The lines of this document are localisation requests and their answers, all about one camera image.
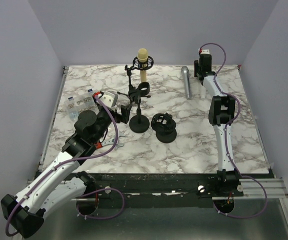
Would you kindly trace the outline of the silver grey microphone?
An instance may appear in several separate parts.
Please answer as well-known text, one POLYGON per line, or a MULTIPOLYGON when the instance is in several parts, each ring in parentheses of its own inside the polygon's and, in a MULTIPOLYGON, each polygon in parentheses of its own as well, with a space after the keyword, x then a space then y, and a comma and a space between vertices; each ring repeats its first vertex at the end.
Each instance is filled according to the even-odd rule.
POLYGON ((186 99, 190 100, 192 98, 192 93, 190 88, 189 69, 187 66, 181 68, 181 75, 183 78, 186 99))

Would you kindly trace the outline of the black round-base clip stand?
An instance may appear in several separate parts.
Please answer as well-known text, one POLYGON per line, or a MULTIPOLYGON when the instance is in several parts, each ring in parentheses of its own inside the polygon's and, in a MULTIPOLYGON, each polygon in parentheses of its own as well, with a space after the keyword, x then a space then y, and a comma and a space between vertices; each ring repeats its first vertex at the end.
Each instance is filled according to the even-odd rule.
POLYGON ((129 97, 132 102, 137 105, 136 115, 129 121, 131 131, 141 134, 149 129, 149 119, 142 115, 140 108, 141 97, 146 97, 150 93, 150 84, 148 82, 141 82, 137 88, 129 89, 129 97))

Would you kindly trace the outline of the white microphone silver mesh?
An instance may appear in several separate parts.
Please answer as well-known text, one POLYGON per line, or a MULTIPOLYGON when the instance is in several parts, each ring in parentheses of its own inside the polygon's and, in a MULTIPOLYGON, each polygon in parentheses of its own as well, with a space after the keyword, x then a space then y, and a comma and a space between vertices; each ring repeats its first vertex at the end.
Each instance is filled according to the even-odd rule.
POLYGON ((206 98, 206 88, 204 86, 202 86, 200 89, 200 97, 202 100, 206 98))

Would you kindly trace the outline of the beige microphone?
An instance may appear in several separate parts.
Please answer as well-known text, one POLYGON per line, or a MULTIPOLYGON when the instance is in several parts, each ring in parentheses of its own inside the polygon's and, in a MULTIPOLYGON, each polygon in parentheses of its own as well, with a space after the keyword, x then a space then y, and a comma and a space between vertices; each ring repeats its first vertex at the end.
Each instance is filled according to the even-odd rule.
POLYGON ((143 70, 145 67, 147 67, 147 61, 148 61, 148 51, 145 48, 140 48, 137 53, 137 59, 140 67, 140 80, 141 82, 147 81, 147 73, 146 70, 143 70))

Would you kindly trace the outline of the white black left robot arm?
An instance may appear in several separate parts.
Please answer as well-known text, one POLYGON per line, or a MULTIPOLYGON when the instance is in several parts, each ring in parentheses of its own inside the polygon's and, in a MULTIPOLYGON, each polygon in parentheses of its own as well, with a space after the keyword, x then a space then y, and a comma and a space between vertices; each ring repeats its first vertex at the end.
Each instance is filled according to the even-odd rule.
POLYGON ((8 237, 20 234, 29 238, 41 228, 46 217, 65 202, 98 196, 102 190, 96 187, 94 178, 84 171, 77 173, 67 185, 61 185, 61 182, 86 160, 103 157, 112 151, 109 148, 101 154, 94 154, 110 125, 115 130, 113 146, 116 146, 119 137, 117 124, 126 124, 129 112, 125 106, 121 106, 121 113, 117 113, 102 103, 98 113, 85 110, 79 114, 74 124, 74 134, 66 140, 52 163, 23 190, 2 198, 8 237))

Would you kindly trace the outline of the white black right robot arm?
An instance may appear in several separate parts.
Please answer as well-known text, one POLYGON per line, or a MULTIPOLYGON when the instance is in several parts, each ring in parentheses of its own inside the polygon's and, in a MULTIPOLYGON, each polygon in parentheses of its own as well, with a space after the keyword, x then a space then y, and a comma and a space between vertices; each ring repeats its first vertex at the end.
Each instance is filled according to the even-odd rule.
POLYGON ((214 191, 220 196, 225 196, 235 190, 239 183, 231 143, 231 124, 235 117, 236 100, 224 93, 218 83, 216 72, 212 70, 212 55, 209 50, 202 50, 199 53, 199 59, 194 62, 194 76, 212 97, 208 120, 215 132, 218 152, 214 191))

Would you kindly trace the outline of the clear plastic screw box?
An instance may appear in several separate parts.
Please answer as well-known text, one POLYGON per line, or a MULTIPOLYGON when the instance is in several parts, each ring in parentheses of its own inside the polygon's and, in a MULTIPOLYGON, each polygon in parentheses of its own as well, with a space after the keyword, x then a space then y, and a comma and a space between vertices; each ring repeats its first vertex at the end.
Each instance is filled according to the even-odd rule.
POLYGON ((99 109, 93 98, 93 89, 88 89, 86 93, 77 97, 69 97, 65 101, 66 111, 70 120, 75 122, 79 114, 83 111, 91 110, 94 113, 98 113, 99 109))

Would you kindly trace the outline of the orange handled adjustable wrench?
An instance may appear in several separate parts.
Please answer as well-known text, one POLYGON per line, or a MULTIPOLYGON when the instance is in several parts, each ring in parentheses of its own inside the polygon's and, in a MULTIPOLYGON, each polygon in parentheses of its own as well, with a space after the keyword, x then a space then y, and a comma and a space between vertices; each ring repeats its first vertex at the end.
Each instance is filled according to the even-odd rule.
POLYGON ((100 148, 108 146, 108 145, 113 145, 114 142, 116 142, 115 150, 117 150, 118 148, 121 148, 124 146, 124 144, 120 142, 120 138, 124 138, 124 137, 125 137, 125 135, 119 135, 117 140, 115 140, 114 138, 111 138, 111 139, 105 140, 103 142, 98 142, 95 144, 95 147, 96 147, 96 149, 100 149, 100 148))

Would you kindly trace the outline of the black shock mount round stand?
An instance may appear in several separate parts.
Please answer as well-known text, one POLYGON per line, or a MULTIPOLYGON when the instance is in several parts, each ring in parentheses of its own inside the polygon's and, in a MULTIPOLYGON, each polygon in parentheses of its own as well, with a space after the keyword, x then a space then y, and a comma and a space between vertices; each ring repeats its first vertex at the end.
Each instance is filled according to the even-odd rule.
POLYGON ((168 113, 157 113, 153 116, 151 127, 157 139, 165 144, 173 142, 177 137, 176 122, 168 113))

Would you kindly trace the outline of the black front mounting rail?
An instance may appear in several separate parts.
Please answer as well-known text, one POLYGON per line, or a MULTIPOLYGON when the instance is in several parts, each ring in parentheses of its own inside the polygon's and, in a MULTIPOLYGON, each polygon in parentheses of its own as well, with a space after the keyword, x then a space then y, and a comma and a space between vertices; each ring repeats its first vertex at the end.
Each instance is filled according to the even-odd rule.
MULTIPOLYGON (((83 213, 95 209, 125 208, 212 208, 216 206, 224 213, 234 208, 235 200, 230 195, 235 190, 217 193, 214 189, 215 173, 195 174, 144 174, 144 173, 88 173, 94 178, 96 187, 102 191, 97 197, 74 198, 83 213)), ((66 186, 76 173, 69 174, 61 185, 66 186)), ((273 179, 273 173, 251 174, 251 180, 273 179)))

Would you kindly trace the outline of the aluminium extrusion rail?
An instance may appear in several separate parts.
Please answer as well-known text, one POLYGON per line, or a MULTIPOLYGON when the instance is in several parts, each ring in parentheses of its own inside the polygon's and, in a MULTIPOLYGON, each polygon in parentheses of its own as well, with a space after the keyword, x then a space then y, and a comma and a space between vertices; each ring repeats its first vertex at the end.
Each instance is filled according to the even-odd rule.
POLYGON ((282 178, 241 179, 240 186, 231 193, 230 199, 257 200, 257 199, 286 199, 288 192, 282 178))

